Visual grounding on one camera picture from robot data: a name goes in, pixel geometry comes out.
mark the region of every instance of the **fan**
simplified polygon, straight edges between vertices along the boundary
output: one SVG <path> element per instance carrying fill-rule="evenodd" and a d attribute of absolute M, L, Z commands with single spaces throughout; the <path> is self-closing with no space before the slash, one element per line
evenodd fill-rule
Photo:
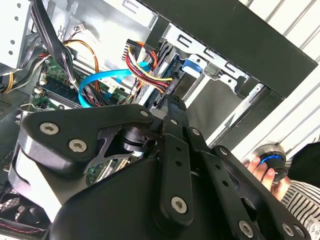
<path fill-rule="evenodd" d="M 13 192 L 8 181 L 0 192 L 0 204 L 0 218 L 39 229 L 48 228 L 50 221 L 44 209 Z"/>

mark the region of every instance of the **hand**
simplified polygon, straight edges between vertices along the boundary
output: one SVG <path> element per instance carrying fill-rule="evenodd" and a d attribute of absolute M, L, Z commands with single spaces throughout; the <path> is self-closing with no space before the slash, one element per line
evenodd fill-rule
<path fill-rule="evenodd" d="M 281 201 L 290 187 L 291 180 L 286 176 L 280 180 L 278 184 L 272 184 L 275 178 L 275 170 L 269 168 L 266 172 L 268 168 L 267 164 L 265 162 L 262 164 L 259 163 L 260 157 L 256 156 L 250 163 L 247 163 L 245 167 L 273 194 L 273 196 L 275 196 L 276 199 Z"/>

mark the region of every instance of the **striped shirt sleeve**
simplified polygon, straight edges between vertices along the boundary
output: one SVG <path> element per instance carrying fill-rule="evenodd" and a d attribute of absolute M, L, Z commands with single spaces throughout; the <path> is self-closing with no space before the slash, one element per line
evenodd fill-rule
<path fill-rule="evenodd" d="M 292 180 L 281 203 L 308 230 L 312 240 L 320 240 L 320 189 Z"/>

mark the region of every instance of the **black mechanical arm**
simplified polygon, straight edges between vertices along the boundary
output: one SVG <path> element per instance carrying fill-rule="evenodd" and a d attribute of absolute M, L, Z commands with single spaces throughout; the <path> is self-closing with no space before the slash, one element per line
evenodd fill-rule
<path fill-rule="evenodd" d="M 208 148 L 181 100 L 161 109 L 163 119 L 137 104 L 25 118 L 9 180 L 44 208 L 51 240 L 310 239 L 228 149 Z M 85 186 L 90 166 L 133 151 L 143 158 Z"/>

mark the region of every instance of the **screw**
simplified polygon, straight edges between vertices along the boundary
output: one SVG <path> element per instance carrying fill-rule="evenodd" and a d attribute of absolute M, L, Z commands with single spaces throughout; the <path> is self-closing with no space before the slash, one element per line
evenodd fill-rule
<path fill-rule="evenodd" d="M 295 234 L 294 234 L 294 231 L 292 231 L 291 227 L 289 227 L 288 224 L 286 223 L 282 223 L 282 227 L 284 229 L 284 231 L 291 237 L 293 237 Z"/>
<path fill-rule="evenodd" d="M 149 116 L 149 114 L 148 114 L 147 112 L 145 112 L 145 111 L 140 111 L 140 113 L 141 113 L 143 116 L 145 116 L 145 117 L 148 117 L 148 116 Z"/>
<path fill-rule="evenodd" d="M 59 132 L 59 127 L 51 122 L 44 122 L 40 125 L 40 131 L 44 134 L 54 135 Z"/>
<path fill-rule="evenodd" d="M 69 142 L 69 148 L 75 153 L 83 153 L 87 150 L 87 144 L 80 139 L 73 139 Z"/>
<path fill-rule="evenodd" d="M 224 150 L 222 147 L 220 147 L 220 152 L 222 152 L 223 155 L 228 155 L 227 151 Z"/>
<path fill-rule="evenodd" d="M 174 196 L 171 199 L 171 206 L 176 210 L 179 214 L 185 214 L 187 212 L 187 204 L 186 202 L 179 196 Z"/>
<path fill-rule="evenodd" d="M 305 233 L 304 231 L 302 231 L 302 229 L 298 226 L 298 225 L 293 225 L 295 230 L 302 236 L 302 237 L 305 237 Z"/>
<path fill-rule="evenodd" d="M 200 135 L 200 132 L 199 132 L 197 129 L 195 129 L 195 128 L 192 129 L 192 132 L 193 132 L 195 135 L 198 135 L 198 136 Z"/>
<path fill-rule="evenodd" d="M 249 223 L 247 223 L 246 221 L 239 221 L 239 228 L 241 232 L 243 232 L 244 235 L 246 235 L 248 238 L 252 239 L 254 237 L 254 231 L 252 230 Z"/>
<path fill-rule="evenodd" d="M 178 125 L 178 123 L 177 123 L 177 121 L 176 121 L 176 120 L 171 119 L 170 121 L 171 121 L 173 124 Z"/>

